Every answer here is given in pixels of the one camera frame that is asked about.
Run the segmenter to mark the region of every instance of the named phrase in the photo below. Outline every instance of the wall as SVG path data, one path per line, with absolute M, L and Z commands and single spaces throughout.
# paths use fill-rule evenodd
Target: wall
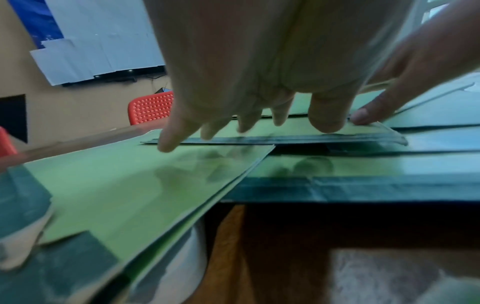
M 0 97 L 26 94 L 29 149 L 129 125 L 127 105 L 135 97 L 170 87 L 168 77 L 52 87 L 29 54 L 36 47 L 7 0 L 0 0 Z

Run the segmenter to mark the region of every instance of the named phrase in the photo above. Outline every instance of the orange plastic chair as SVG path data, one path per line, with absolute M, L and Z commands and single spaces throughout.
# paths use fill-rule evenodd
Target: orange plastic chair
M 0 127 L 0 157 L 14 155 L 17 153 L 14 145 L 10 141 L 7 131 Z
M 131 125 L 168 117 L 174 93 L 163 92 L 153 95 L 138 97 L 128 104 L 128 119 Z

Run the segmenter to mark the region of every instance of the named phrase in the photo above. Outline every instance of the fingernail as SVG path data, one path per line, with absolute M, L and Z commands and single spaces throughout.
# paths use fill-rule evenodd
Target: fingernail
M 350 121 L 356 125 L 361 125 L 367 122 L 369 118 L 369 113 L 365 108 L 356 110 L 352 115 L 350 115 Z

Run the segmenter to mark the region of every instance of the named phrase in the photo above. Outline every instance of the wooden table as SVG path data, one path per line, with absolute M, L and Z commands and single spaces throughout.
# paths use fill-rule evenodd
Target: wooden table
M 0 172 L 164 124 L 0 158 Z M 218 204 L 206 216 L 216 230 L 208 268 L 186 303 L 411 303 L 443 273 L 480 277 L 477 212 L 452 205 Z

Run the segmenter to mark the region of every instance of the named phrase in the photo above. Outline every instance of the blue poster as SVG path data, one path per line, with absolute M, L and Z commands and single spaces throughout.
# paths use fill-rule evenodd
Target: blue poster
M 8 0 L 37 48 L 42 49 L 42 41 L 61 39 L 60 31 L 45 0 Z

